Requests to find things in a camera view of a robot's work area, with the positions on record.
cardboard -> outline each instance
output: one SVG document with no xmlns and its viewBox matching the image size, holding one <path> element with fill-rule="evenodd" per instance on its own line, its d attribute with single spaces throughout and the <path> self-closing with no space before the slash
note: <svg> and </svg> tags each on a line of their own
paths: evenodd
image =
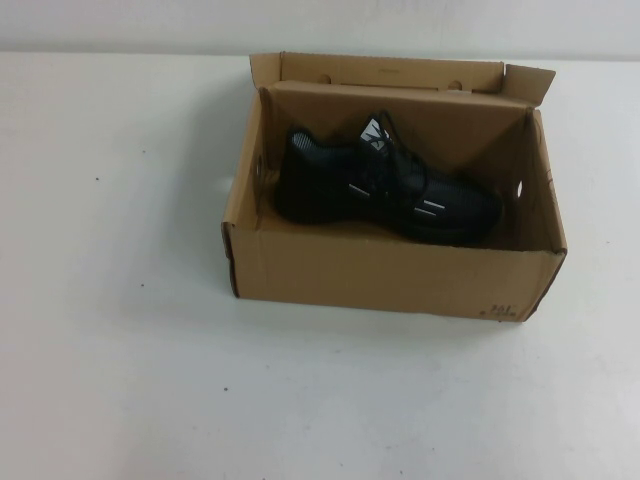
<svg viewBox="0 0 640 480">
<path fill-rule="evenodd" d="M 500 62 L 298 53 L 251 57 L 256 95 L 222 222 L 239 297 L 524 321 L 567 254 L 542 118 L 554 72 Z M 498 190 L 482 245 L 419 244 L 361 222 L 296 225 L 272 194 L 286 132 L 355 138 L 380 109 L 430 164 Z"/>
</svg>

shoe lace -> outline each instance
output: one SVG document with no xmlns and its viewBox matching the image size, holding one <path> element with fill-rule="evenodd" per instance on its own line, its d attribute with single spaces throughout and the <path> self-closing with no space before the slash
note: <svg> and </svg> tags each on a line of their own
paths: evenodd
<svg viewBox="0 0 640 480">
<path fill-rule="evenodd" d="M 383 146 L 382 148 L 379 148 L 379 150 L 386 153 L 386 168 L 381 168 L 381 165 L 377 162 L 372 163 L 372 169 L 374 170 L 372 173 L 376 183 L 378 185 L 383 185 L 385 193 L 394 189 L 403 190 L 402 182 L 399 180 L 399 177 L 401 157 L 404 157 L 409 160 L 409 174 L 416 171 L 422 173 L 424 182 L 422 190 L 424 190 L 427 182 L 427 167 L 422 159 L 417 154 L 409 150 L 402 142 L 400 135 L 398 135 L 395 123 L 391 118 L 391 114 L 389 114 L 387 110 L 381 110 L 377 116 L 374 116 L 374 118 L 378 122 L 378 126 L 374 127 L 376 135 L 368 134 L 369 139 L 366 140 L 366 142 L 370 145 L 380 145 L 380 143 L 382 143 Z M 382 126 L 383 120 L 393 133 L 393 139 L 391 138 L 391 135 L 385 132 Z"/>
</svg>

black shoe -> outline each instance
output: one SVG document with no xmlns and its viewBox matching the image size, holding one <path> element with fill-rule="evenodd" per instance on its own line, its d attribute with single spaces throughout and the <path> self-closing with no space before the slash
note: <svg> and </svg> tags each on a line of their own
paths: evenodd
<svg viewBox="0 0 640 480">
<path fill-rule="evenodd" d="M 502 213 L 498 196 L 428 167 L 404 148 L 387 112 L 371 116 L 352 145 L 324 146 L 306 130 L 291 131 L 275 205 L 296 223 L 359 219 L 450 245 L 479 242 Z"/>
</svg>

box flap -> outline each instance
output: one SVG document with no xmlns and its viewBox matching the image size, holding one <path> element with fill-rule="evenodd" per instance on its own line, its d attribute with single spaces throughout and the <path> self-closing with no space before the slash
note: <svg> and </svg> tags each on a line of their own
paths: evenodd
<svg viewBox="0 0 640 480">
<path fill-rule="evenodd" d="M 546 215 L 547 225 L 551 235 L 553 251 L 558 254 L 567 253 L 567 238 L 564 233 L 564 227 L 562 225 L 562 218 L 560 216 L 560 209 L 558 207 L 558 199 L 556 197 L 556 190 L 553 183 L 553 176 L 551 175 L 551 164 L 549 162 L 549 153 L 547 151 L 547 141 L 544 135 L 544 128 L 542 126 L 542 114 L 539 110 L 532 112 L 532 118 L 535 126 L 535 146 L 540 156 L 540 170 L 539 176 L 540 184 L 544 187 L 544 190 L 540 192 L 539 200 L 543 204 Z"/>
<path fill-rule="evenodd" d="M 507 65 L 502 94 L 540 106 L 555 76 L 553 70 Z"/>
<path fill-rule="evenodd" d="M 268 87 L 280 80 L 280 53 L 256 53 L 249 56 L 251 77 L 256 88 Z"/>
<path fill-rule="evenodd" d="M 278 80 L 299 80 L 499 93 L 504 64 L 283 52 L 252 55 L 251 70 L 257 88 Z"/>
<path fill-rule="evenodd" d="M 223 223 L 230 225 L 255 224 L 255 209 L 251 211 L 245 205 L 244 198 L 246 196 L 255 197 L 254 184 L 257 180 L 255 173 L 262 151 L 261 115 L 262 104 L 256 92 L 247 120 L 240 161 L 236 167 L 236 174 L 227 198 Z"/>
</svg>

